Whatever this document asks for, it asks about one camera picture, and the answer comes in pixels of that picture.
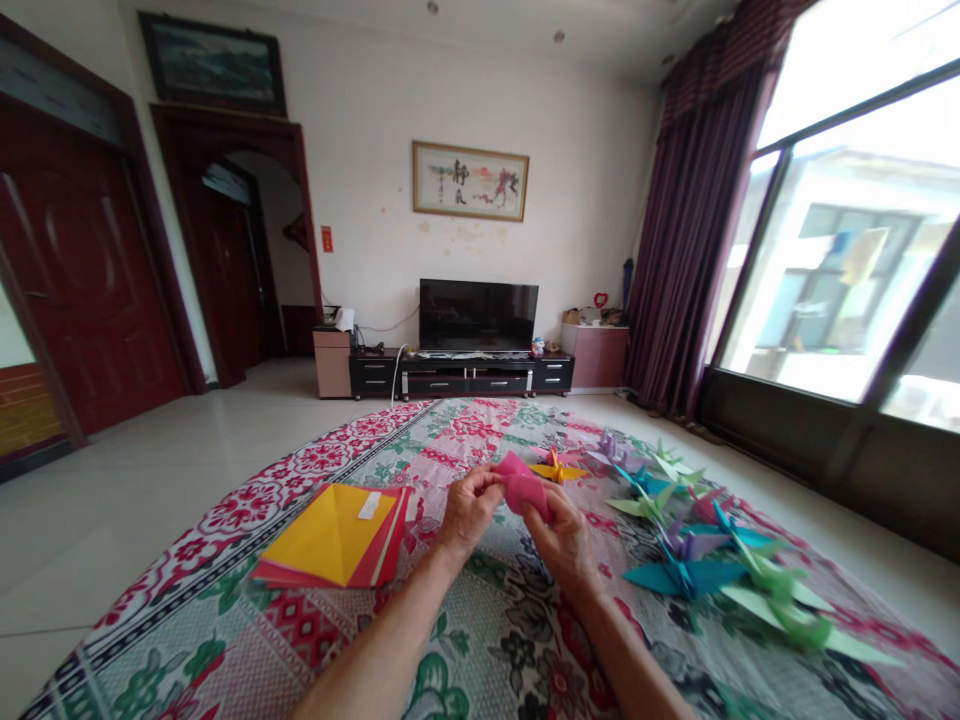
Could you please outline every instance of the floral blanket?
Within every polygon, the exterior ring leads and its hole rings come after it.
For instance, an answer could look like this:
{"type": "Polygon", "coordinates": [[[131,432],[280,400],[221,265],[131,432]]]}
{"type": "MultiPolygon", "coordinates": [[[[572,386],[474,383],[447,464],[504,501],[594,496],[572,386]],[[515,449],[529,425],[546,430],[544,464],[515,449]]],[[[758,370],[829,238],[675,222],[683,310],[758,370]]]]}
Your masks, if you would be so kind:
{"type": "MultiPolygon", "coordinates": [[[[533,461],[530,446],[589,446],[602,430],[556,408],[510,399],[409,403],[355,420],[207,512],[114,603],[25,717],[283,718],[433,542],[451,482],[509,450],[533,461]],[[279,591],[248,579],[319,482],[420,491],[392,584],[279,591]]],[[[644,440],[620,437],[649,449],[644,440]]],[[[807,571],[807,585],[835,606],[835,622],[904,667],[803,655],[722,595],[690,603],[627,583],[623,572],[660,557],[651,528],[605,504],[626,489],[599,465],[567,486],[593,527],[600,570],[617,604],[703,717],[960,717],[957,666],[855,578],[747,503],[735,501],[734,515],[793,543],[781,558],[807,571]]],[[[522,520],[501,506],[444,601],[404,717],[618,714],[577,617],[522,520]]]]}

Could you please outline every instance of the framed painting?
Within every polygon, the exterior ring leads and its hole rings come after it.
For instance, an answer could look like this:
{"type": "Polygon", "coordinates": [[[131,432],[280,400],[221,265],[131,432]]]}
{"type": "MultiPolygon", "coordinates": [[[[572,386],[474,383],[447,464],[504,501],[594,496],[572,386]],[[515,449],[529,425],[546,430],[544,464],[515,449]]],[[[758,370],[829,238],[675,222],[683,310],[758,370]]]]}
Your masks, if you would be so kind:
{"type": "Polygon", "coordinates": [[[523,222],[530,158],[413,143],[413,210],[523,222]]]}
{"type": "Polygon", "coordinates": [[[160,100],[287,116],[275,37],[141,12],[160,100]]]}

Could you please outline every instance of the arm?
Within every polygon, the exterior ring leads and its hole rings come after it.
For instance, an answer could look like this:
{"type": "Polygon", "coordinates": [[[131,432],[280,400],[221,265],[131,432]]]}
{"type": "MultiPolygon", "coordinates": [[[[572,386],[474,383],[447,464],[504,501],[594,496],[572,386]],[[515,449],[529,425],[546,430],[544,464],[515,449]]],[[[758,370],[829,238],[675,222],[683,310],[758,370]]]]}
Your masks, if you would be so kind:
{"type": "Polygon", "coordinates": [[[607,593],[580,510],[558,485],[544,483],[554,521],[547,527],[540,514],[525,506],[523,520],[537,552],[560,588],[570,598],[590,638],[625,718],[695,720],[657,661],[607,593]]]}
{"type": "Polygon", "coordinates": [[[450,486],[437,541],[384,611],[337,658],[288,720],[398,718],[447,590],[503,500],[500,477],[474,468],[450,486]]]}

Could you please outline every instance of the television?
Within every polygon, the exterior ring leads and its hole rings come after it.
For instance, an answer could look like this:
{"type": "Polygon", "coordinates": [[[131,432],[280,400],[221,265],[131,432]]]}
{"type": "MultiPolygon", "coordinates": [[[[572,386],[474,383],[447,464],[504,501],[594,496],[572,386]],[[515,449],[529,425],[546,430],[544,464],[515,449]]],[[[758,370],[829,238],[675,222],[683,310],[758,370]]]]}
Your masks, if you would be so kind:
{"type": "Polygon", "coordinates": [[[420,280],[420,349],[529,350],[537,285],[420,280]]]}

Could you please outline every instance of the curtain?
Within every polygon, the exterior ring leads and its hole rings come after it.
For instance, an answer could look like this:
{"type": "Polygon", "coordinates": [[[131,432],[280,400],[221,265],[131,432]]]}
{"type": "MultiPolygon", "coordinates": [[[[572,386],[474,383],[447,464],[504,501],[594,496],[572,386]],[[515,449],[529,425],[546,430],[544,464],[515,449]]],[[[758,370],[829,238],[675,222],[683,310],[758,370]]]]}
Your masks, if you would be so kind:
{"type": "Polygon", "coordinates": [[[665,82],[634,289],[626,383],[692,420],[749,158],[796,17],[811,0],[741,0],[665,82]]]}

